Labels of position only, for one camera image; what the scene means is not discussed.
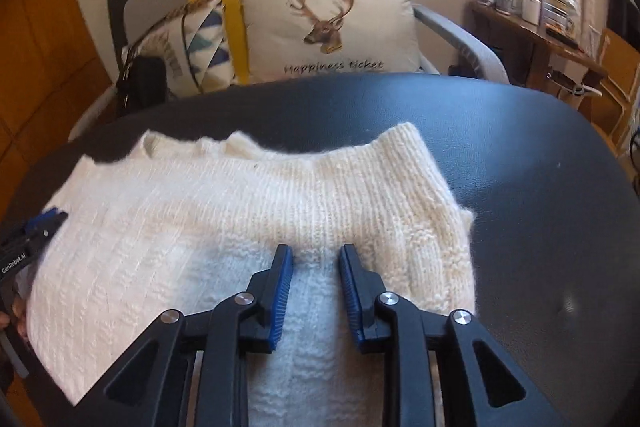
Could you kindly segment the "person left hand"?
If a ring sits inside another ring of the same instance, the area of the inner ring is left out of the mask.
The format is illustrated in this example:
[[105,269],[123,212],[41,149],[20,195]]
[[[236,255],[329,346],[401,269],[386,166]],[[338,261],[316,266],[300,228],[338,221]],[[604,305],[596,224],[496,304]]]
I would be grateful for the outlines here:
[[26,303],[18,294],[13,297],[11,311],[0,312],[0,329],[4,331],[10,325],[15,327],[17,334],[27,343]]

